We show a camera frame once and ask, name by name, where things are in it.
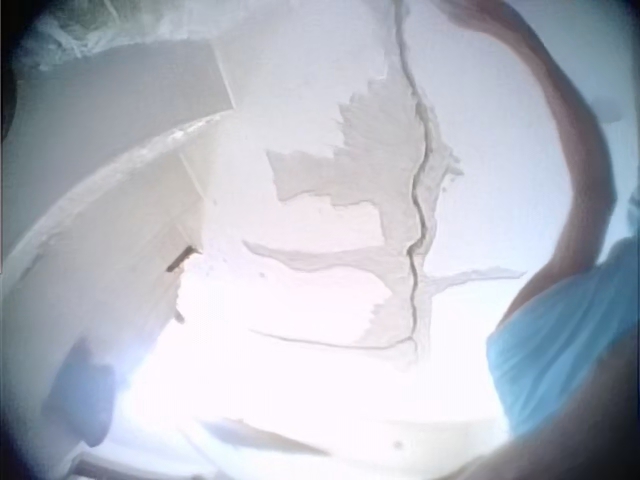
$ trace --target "person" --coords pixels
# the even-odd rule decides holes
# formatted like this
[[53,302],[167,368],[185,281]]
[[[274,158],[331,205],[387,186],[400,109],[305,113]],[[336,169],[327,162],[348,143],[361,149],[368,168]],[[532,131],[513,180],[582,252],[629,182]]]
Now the person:
[[[640,189],[629,204],[630,235],[597,264],[616,194],[608,146],[594,114],[509,4],[440,0],[438,6],[456,25],[509,47],[538,80],[558,129],[572,191],[551,258],[520,290],[487,340],[489,369],[513,441],[480,462],[468,478],[566,478],[561,475],[567,465],[577,463],[558,461],[559,455],[573,452],[584,467],[591,461],[586,452],[593,461],[604,458],[605,437],[610,443],[635,442],[629,448],[637,452]],[[604,435],[594,427],[607,428],[602,418],[620,428]],[[551,474],[553,468],[560,476]]]

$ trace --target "crack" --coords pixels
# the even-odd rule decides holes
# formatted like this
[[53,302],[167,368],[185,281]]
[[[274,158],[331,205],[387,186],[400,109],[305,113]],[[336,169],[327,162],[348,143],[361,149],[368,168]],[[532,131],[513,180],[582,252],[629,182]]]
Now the crack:
[[411,304],[410,337],[413,339],[413,336],[415,335],[416,330],[418,329],[418,321],[419,321],[418,307],[416,306],[416,294],[417,294],[419,283],[420,283],[420,274],[418,273],[418,266],[416,265],[416,254],[422,248],[427,238],[427,220],[424,214],[424,210],[420,205],[420,199],[418,198],[418,183],[420,182],[420,179],[422,178],[422,174],[424,173],[427,163],[429,161],[431,148],[430,148],[429,117],[428,117],[427,106],[420,95],[420,92],[418,90],[418,85],[416,83],[416,79],[413,75],[413,72],[411,71],[411,68],[409,67],[409,60],[407,58],[407,43],[405,40],[405,31],[404,31],[405,18],[406,18],[405,7],[406,5],[404,0],[393,0],[396,44],[398,46],[400,68],[402,70],[402,74],[407,80],[407,83],[409,84],[411,94],[416,102],[416,116],[422,123],[422,127],[424,129],[424,154],[422,157],[422,161],[418,165],[416,173],[413,176],[413,180],[411,182],[411,202],[413,203],[416,209],[416,212],[418,214],[418,220],[420,223],[420,235],[407,248],[407,258],[409,259],[409,268],[411,270],[411,276],[413,277],[413,285],[411,286],[411,293],[409,294],[409,302]]

